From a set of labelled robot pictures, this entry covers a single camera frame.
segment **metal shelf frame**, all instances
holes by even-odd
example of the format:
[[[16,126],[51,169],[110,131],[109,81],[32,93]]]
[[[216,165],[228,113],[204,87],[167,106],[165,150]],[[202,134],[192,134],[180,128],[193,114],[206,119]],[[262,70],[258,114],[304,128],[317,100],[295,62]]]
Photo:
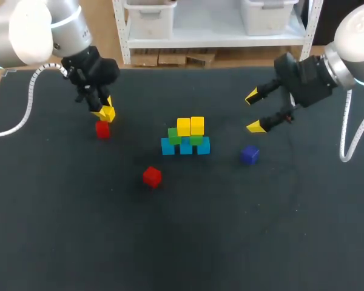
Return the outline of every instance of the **metal shelf frame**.
[[[172,39],[135,39],[130,35],[131,22],[128,19],[126,24],[124,17],[124,1],[112,0],[115,11],[116,26],[120,39],[121,53],[124,64],[130,64],[130,49],[162,49],[162,48],[194,48],[194,47],[252,47],[252,46],[275,46],[275,45],[302,45],[300,59],[310,55],[312,43],[317,30],[323,0],[309,0],[308,26],[304,28],[300,16],[295,9],[289,21],[289,25],[282,35],[270,36],[247,36],[243,30],[240,17],[235,17],[236,10],[225,10],[221,15],[220,26],[211,22],[205,15],[185,13],[178,19],[176,16],[174,25],[174,36]],[[184,7],[180,8],[181,13],[189,8],[187,5],[192,1],[183,0]]]

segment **block tower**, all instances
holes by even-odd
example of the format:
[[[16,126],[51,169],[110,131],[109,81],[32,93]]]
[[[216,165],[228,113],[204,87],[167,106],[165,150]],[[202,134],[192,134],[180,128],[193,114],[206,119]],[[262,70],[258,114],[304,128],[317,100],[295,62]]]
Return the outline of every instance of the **block tower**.
[[[192,155],[195,146],[198,155],[210,154],[211,143],[209,137],[204,136],[204,118],[178,118],[177,127],[168,130],[168,138],[162,138],[161,145],[164,156],[174,155],[176,146],[181,155]]]

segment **cyan cube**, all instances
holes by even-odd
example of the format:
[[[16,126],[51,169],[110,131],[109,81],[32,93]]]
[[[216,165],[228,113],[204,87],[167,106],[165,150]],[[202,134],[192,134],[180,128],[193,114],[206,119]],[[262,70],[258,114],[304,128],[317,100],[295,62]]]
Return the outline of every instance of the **cyan cube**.
[[[241,161],[243,163],[254,165],[259,159],[259,149],[253,145],[247,146],[241,151]]]
[[[161,143],[162,143],[162,155],[164,156],[175,155],[175,146],[170,144],[168,138],[162,138]]]
[[[193,154],[193,146],[190,145],[190,138],[182,138],[182,142],[180,144],[180,154],[181,155]]]
[[[202,140],[202,145],[197,146],[198,155],[208,155],[211,153],[211,142],[209,137],[205,136]]]

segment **dark table surface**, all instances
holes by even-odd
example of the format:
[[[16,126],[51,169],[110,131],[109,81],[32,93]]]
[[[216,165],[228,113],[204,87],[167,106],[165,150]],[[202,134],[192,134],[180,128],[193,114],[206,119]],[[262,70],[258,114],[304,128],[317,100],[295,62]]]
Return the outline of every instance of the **dark table surface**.
[[[0,131],[32,73],[0,83]],[[364,137],[339,160],[345,94],[267,135],[245,125],[278,94],[244,97],[272,69],[125,70],[112,138],[57,72],[37,80],[29,122],[0,138],[0,291],[364,290]],[[364,117],[355,91],[348,135]],[[162,156],[177,118],[204,116],[209,156]],[[260,148],[254,166],[240,150]],[[141,175],[160,169],[150,190]]]

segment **floor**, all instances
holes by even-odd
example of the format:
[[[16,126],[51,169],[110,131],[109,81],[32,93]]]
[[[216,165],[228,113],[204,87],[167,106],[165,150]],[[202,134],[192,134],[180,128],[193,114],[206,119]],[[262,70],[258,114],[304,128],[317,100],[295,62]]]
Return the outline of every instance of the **floor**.
[[[80,0],[85,17],[93,35],[93,42],[98,47],[104,58],[116,59],[121,68],[130,68],[123,65],[120,52],[119,38],[116,29],[116,22],[113,13],[111,0]],[[239,67],[247,65],[272,65],[273,60],[287,50],[299,54],[299,47],[254,47],[235,48],[232,50],[221,50],[216,57],[213,67]],[[314,47],[313,53],[321,54],[321,47]],[[52,56],[50,62],[59,62],[59,59]],[[37,69],[36,67],[18,69]]]

